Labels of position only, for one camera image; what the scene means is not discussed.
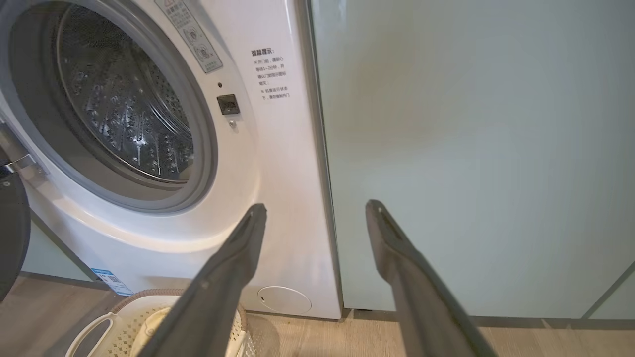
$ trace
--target baseboard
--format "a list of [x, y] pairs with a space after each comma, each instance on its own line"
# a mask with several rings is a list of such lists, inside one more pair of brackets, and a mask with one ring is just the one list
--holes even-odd
[[[353, 310], [359, 320], [398, 321], [395, 311]], [[501, 318], [471, 316], [478, 327], [503, 328], [570, 328], [573, 330], [635, 330], [635, 320], [554, 319], [554, 318]]]
[[38, 273], [29, 273], [27, 271], [21, 271], [20, 276], [25, 278], [32, 278], [44, 281], [52, 281], [55, 283], [62, 283], [74, 286], [82, 286], [85, 288], [99, 289], [99, 290], [110, 290], [110, 287], [104, 283], [103, 281], [85, 281], [85, 280], [77, 280], [70, 278], [61, 278], [59, 276], [38, 274]]

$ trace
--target white laundry basket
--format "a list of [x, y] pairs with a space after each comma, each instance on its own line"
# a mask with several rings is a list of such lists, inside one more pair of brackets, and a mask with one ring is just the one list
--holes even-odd
[[[182, 289], [150, 289], [132, 295], [109, 313], [88, 324], [70, 344], [66, 357], [73, 357], [80, 343], [99, 324], [110, 321], [88, 357], [127, 357], [132, 343], [145, 320], [155, 312], [171, 307], [184, 292]], [[247, 316], [238, 306], [225, 357], [255, 357], [253, 341], [247, 331]]]

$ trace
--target basket handle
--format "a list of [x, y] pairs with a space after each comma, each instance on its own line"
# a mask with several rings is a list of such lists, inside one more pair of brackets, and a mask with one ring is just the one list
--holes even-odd
[[97, 346], [99, 346], [99, 344], [102, 343], [102, 340], [104, 339], [104, 337], [106, 337], [106, 335], [108, 334], [108, 331], [110, 331], [110, 328], [112, 327], [112, 324], [114, 323], [114, 316], [115, 314], [113, 313], [107, 313], [105, 315], [101, 315], [98, 318], [94, 319], [91, 323], [89, 323], [88, 326], [84, 327], [84, 329], [81, 330], [79, 335], [75, 337], [72, 344], [70, 344], [68, 351], [66, 351], [65, 357], [75, 356], [75, 352], [77, 352], [77, 348], [82, 343], [82, 341], [86, 338], [86, 336], [100, 323], [106, 320], [110, 321], [110, 325], [108, 325], [108, 328], [106, 328], [106, 331], [104, 332], [104, 334], [102, 334], [102, 336], [99, 338], [99, 341], [97, 341], [93, 349], [90, 350], [90, 353], [88, 354], [88, 356], [90, 357], [93, 354], [93, 352], [95, 352], [95, 349], [97, 348]]

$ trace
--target white washing machine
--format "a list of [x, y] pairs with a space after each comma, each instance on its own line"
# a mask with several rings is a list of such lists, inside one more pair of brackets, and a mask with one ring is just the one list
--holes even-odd
[[129, 295], [186, 286], [262, 202], [242, 304], [339, 319], [306, 14], [292, 0], [5, 1], [0, 110], [30, 153], [14, 168], [36, 162], [20, 171], [32, 211]]

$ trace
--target light green cabinet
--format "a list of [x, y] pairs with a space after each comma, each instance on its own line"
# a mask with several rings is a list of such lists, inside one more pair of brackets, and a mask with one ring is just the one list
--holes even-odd
[[580, 318], [635, 260], [635, 3], [312, 3], [345, 307], [385, 203], [467, 312]]
[[635, 274], [631, 275], [591, 315], [592, 319], [635, 320]]

